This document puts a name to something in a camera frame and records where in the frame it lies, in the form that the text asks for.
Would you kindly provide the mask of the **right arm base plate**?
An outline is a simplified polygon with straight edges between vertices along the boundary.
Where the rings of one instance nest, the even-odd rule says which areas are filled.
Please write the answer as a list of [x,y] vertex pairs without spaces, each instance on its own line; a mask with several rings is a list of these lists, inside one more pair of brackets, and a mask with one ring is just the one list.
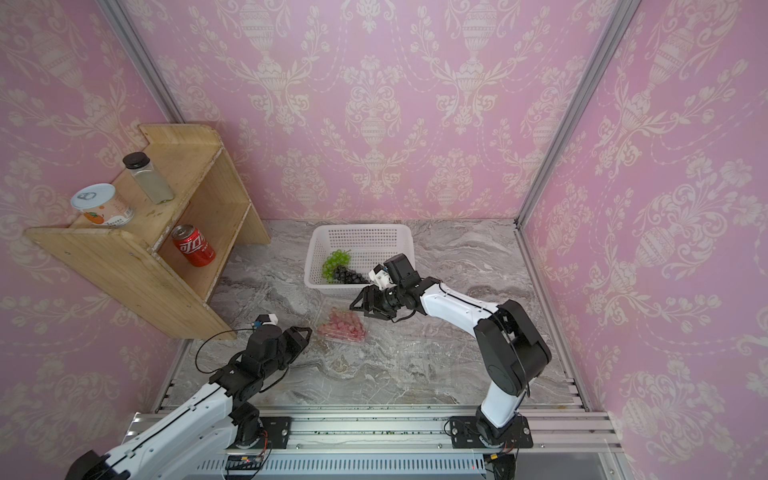
[[528,420],[522,415],[515,415],[503,427],[495,427],[482,418],[453,416],[448,419],[445,432],[457,449],[530,449],[534,445]]

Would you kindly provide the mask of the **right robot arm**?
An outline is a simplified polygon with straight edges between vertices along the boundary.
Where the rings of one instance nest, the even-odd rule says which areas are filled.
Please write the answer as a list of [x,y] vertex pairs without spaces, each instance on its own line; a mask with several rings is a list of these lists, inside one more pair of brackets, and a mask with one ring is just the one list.
[[403,254],[369,272],[371,283],[349,309],[392,323],[415,314],[444,320],[471,335],[490,378],[487,394],[476,410],[476,431],[490,446],[513,438],[520,405],[530,384],[545,370],[552,353],[524,307],[507,300],[494,304],[462,294],[434,277],[421,276]]

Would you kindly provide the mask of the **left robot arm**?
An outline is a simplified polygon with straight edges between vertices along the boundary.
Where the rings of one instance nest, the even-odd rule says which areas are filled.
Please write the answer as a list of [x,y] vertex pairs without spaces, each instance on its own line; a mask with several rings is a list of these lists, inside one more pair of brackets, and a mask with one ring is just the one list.
[[203,457],[230,446],[275,444],[250,403],[265,381],[308,347],[309,327],[282,329],[269,320],[251,331],[246,347],[214,370],[181,406],[143,433],[104,454],[90,450],[69,467],[68,479],[182,479]]

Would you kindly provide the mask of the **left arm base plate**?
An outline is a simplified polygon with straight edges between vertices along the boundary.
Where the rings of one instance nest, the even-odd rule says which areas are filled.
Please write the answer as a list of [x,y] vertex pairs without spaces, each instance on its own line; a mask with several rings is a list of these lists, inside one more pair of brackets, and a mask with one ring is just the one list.
[[246,420],[237,428],[233,443],[238,449],[270,450],[287,448],[292,418],[286,416],[259,417]]

